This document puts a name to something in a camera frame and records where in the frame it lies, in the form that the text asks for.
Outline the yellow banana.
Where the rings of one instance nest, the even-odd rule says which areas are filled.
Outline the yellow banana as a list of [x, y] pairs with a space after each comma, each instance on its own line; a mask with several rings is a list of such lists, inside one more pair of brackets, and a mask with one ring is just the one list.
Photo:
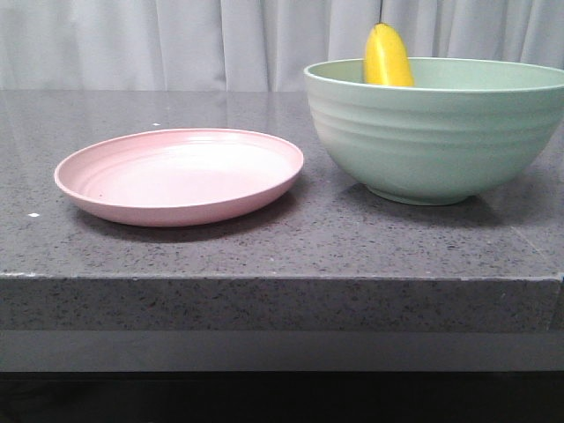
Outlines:
[[371, 29], [365, 46], [363, 78], [372, 85], [414, 86], [406, 47], [392, 26], [378, 23]]

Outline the pink plate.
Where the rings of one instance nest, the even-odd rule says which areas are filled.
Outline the pink plate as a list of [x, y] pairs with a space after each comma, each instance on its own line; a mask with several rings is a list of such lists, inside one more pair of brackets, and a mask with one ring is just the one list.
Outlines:
[[304, 165], [294, 144], [235, 129], [155, 130], [90, 145], [62, 160], [58, 188], [81, 210], [133, 226], [194, 226], [259, 210]]

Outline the green ribbed bowl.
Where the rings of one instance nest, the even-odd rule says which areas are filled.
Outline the green ribbed bowl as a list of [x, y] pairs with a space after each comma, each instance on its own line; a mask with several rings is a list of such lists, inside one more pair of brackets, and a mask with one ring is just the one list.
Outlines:
[[359, 59], [304, 71], [317, 135], [377, 196], [454, 204], [515, 178], [563, 117], [563, 72], [491, 60], [414, 57], [409, 87], [370, 85]]

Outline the white curtain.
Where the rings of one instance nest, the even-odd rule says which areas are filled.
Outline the white curtain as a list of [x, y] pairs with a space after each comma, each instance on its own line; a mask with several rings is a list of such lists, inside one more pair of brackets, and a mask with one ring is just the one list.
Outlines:
[[379, 21], [412, 56], [563, 64], [560, 1], [4, 1], [1, 86], [299, 91]]

